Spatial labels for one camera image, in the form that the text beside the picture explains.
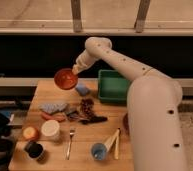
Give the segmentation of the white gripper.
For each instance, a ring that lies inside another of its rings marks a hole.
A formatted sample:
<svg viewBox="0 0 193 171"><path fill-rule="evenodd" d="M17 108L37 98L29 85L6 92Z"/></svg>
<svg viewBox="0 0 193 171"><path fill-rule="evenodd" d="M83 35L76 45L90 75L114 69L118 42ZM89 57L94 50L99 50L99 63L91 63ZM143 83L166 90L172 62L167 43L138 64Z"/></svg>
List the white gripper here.
<svg viewBox="0 0 193 171"><path fill-rule="evenodd" d="M95 62L97 58L89 54L84 50L76 59L76 64L72 67L72 73L77 75L80 71L89 69Z"/></svg>

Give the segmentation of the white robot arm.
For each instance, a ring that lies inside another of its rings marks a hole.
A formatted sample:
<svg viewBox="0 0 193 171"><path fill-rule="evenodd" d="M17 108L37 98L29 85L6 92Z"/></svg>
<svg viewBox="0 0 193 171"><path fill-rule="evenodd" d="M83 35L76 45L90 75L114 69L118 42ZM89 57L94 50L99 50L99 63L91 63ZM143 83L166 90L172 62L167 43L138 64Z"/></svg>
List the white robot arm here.
<svg viewBox="0 0 193 171"><path fill-rule="evenodd" d="M182 88L157 69L118 53L108 38L90 37L73 72L103 60L131 81L127 93L134 171L189 171L178 106Z"/></svg>

